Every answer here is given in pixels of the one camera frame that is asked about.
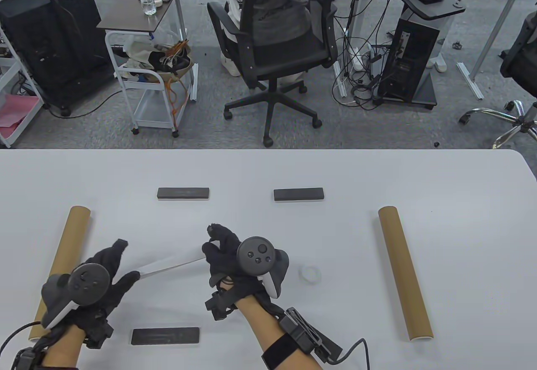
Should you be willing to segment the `person's left hand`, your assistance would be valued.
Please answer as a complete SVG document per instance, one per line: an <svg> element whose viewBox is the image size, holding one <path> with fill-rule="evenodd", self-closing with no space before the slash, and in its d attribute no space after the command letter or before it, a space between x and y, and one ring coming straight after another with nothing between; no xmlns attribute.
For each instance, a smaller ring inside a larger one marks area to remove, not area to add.
<svg viewBox="0 0 537 370"><path fill-rule="evenodd" d="M141 277L140 272L131 271L113 283L127 246L127 241L118 239L71 273L48 278L42 286L46 309L40 324L46 335L40 338L40 344L52 346L71 326L84 332L83 343L89 349L100 349L112 336L109 315Z"/></svg>

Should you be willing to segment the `person's right hand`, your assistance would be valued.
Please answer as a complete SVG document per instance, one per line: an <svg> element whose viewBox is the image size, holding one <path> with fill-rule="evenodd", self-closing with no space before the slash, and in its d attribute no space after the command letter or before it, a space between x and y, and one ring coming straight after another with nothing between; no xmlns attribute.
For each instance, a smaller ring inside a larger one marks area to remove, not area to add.
<svg viewBox="0 0 537 370"><path fill-rule="evenodd" d="M210 266L209 285L215 288L205 305L215 320L224 320L237 309L237 303L254 297L276 319L284 309L273 303L282 292L289 268L289 256L266 238L253 236L240 241L228 228L211 224L209 241L202 246Z"/></svg>

